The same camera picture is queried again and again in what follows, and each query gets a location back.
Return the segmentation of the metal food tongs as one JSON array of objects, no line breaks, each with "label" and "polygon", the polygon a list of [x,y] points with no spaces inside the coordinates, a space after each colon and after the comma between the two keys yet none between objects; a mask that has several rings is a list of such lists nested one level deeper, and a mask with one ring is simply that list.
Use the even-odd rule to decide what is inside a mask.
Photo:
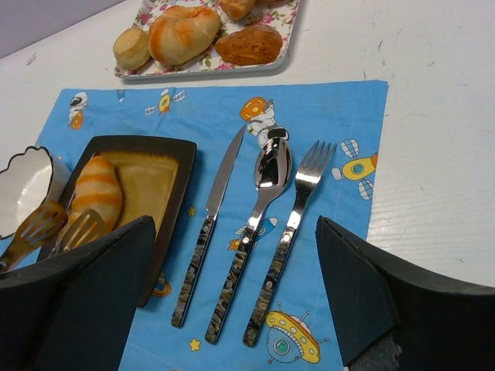
[{"label": "metal food tongs", "polygon": [[[42,204],[16,230],[12,242],[1,255],[1,272],[12,271],[25,257],[54,238],[68,220],[59,203],[48,201]],[[51,255],[82,246],[106,232],[107,225],[100,214],[87,209],[70,225]]]}]

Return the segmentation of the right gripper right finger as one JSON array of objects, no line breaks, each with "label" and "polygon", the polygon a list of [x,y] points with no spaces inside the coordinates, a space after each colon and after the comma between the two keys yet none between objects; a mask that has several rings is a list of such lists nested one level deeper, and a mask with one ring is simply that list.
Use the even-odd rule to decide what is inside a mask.
[{"label": "right gripper right finger", "polygon": [[346,368],[494,368],[492,287],[426,270],[326,217],[316,244]]}]

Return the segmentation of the striped croissant roll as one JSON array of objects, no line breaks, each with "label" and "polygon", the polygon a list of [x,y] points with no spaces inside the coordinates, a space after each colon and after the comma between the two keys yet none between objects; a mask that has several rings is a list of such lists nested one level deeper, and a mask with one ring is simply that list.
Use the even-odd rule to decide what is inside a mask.
[{"label": "striped croissant roll", "polygon": [[111,232],[120,216],[122,203],[114,165],[105,157],[96,155],[82,168],[76,180],[69,221],[73,223],[83,211],[93,209],[104,220],[106,231]]}]

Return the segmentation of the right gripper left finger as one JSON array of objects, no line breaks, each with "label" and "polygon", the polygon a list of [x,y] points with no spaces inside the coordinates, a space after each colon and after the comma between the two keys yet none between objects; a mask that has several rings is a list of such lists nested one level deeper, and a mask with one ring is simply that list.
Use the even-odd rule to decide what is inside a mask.
[{"label": "right gripper left finger", "polygon": [[154,221],[142,216],[2,274],[1,368],[118,369],[154,243]]}]

